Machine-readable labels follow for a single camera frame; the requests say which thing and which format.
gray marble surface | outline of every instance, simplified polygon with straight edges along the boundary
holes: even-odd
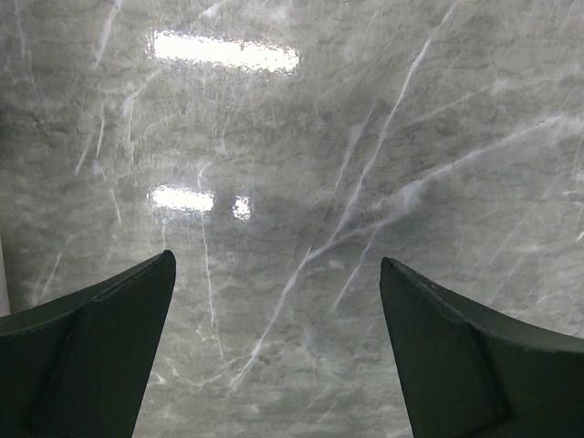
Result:
[[[13,311],[163,248],[135,436],[412,436],[383,256],[584,336],[584,1],[2,0]]]

black plastic part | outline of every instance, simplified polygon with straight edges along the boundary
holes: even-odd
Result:
[[[130,438],[174,288],[170,251],[0,318],[0,437]]]
[[[381,262],[415,438],[584,437],[584,339],[510,318]]]

marble floor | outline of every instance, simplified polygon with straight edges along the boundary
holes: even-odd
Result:
[[[412,436],[383,256],[584,336],[583,0],[2,0],[13,312],[164,248],[139,438]]]

black object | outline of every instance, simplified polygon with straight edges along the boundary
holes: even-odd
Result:
[[[584,339],[532,326],[381,262],[415,438],[584,437]]]
[[[131,437],[174,288],[170,251],[0,318],[0,437]]]

polished stone surface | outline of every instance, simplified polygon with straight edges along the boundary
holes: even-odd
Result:
[[[178,259],[136,437],[412,436],[383,256],[584,336],[584,1],[2,5],[13,311]]]

